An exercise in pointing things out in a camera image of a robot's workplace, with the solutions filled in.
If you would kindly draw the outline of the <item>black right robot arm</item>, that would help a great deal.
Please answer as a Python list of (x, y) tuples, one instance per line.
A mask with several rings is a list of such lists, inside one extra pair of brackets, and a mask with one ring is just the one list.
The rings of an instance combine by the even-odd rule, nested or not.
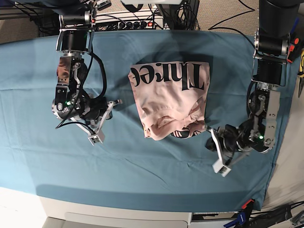
[[(89, 134), (94, 134), (102, 120), (111, 118), (110, 102), (105, 98), (105, 68), (93, 52), (97, 11), (103, 3), (102, 0), (82, 1), (75, 13), (59, 16), (56, 50), (62, 55), (57, 66), (57, 85), (52, 103), (52, 112), (61, 121), (59, 128), (76, 123)], [(84, 89), (91, 68), (85, 64), (84, 54), (96, 60), (101, 70), (103, 89), (97, 97), (91, 97)]]

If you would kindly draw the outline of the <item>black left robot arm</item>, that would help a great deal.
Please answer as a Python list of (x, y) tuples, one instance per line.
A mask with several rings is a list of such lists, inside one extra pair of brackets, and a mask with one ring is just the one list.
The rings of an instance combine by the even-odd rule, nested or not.
[(265, 153), (275, 144), (276, 119), (280, 105), (279, 86), (287, 73), (291, 32), (301, 0), (259, 1), (259, 26), (255, 33), (254, 62), (247, 90), (248, 119), (239, 127), (212, 129), (206, 148), (218, 153), (216, 164), (229, 166), (234, 154), (251, 150)]

